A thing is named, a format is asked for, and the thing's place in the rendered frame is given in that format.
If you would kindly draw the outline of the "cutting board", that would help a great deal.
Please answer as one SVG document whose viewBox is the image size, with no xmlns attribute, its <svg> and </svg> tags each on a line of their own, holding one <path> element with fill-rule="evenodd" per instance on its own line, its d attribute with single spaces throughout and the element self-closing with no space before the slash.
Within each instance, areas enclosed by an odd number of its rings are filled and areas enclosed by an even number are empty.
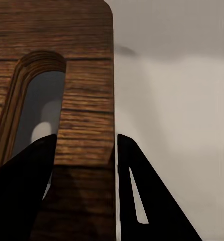
<svg viewBox="0 0 224 241">
<path fill-rule="evenodd" d="M 113 13 L 104 0 L 0 0 L 0 167 L 29 83 L 65 73 L 50 188 L 28 241 L 116 241 Z"/>
</svg>

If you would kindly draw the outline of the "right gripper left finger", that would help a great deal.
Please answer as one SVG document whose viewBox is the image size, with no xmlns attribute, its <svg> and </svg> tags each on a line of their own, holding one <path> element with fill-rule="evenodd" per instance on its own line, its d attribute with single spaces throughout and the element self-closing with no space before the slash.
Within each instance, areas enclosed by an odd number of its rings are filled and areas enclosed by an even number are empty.
<svg viewBox="0 0 224 241">
<path fill-rule="evenodd" d="M 0 241 L 28 241 L 53 169 L 57 136 L 37 139 L 0 167 Z"/>
</svg>

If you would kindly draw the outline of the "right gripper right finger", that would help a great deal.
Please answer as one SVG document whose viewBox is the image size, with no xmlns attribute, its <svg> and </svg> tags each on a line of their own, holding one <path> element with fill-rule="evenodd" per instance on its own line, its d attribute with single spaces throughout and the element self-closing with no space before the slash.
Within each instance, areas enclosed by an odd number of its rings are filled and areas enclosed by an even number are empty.
<svg viewBox="0 0 224 241">
<path fill-rule="evenodd" d="M 137 143 L 118 134 L 121 241 L 202 241 Z M 149 224 L 137 221 L 129 167 Z"/>
</svg>

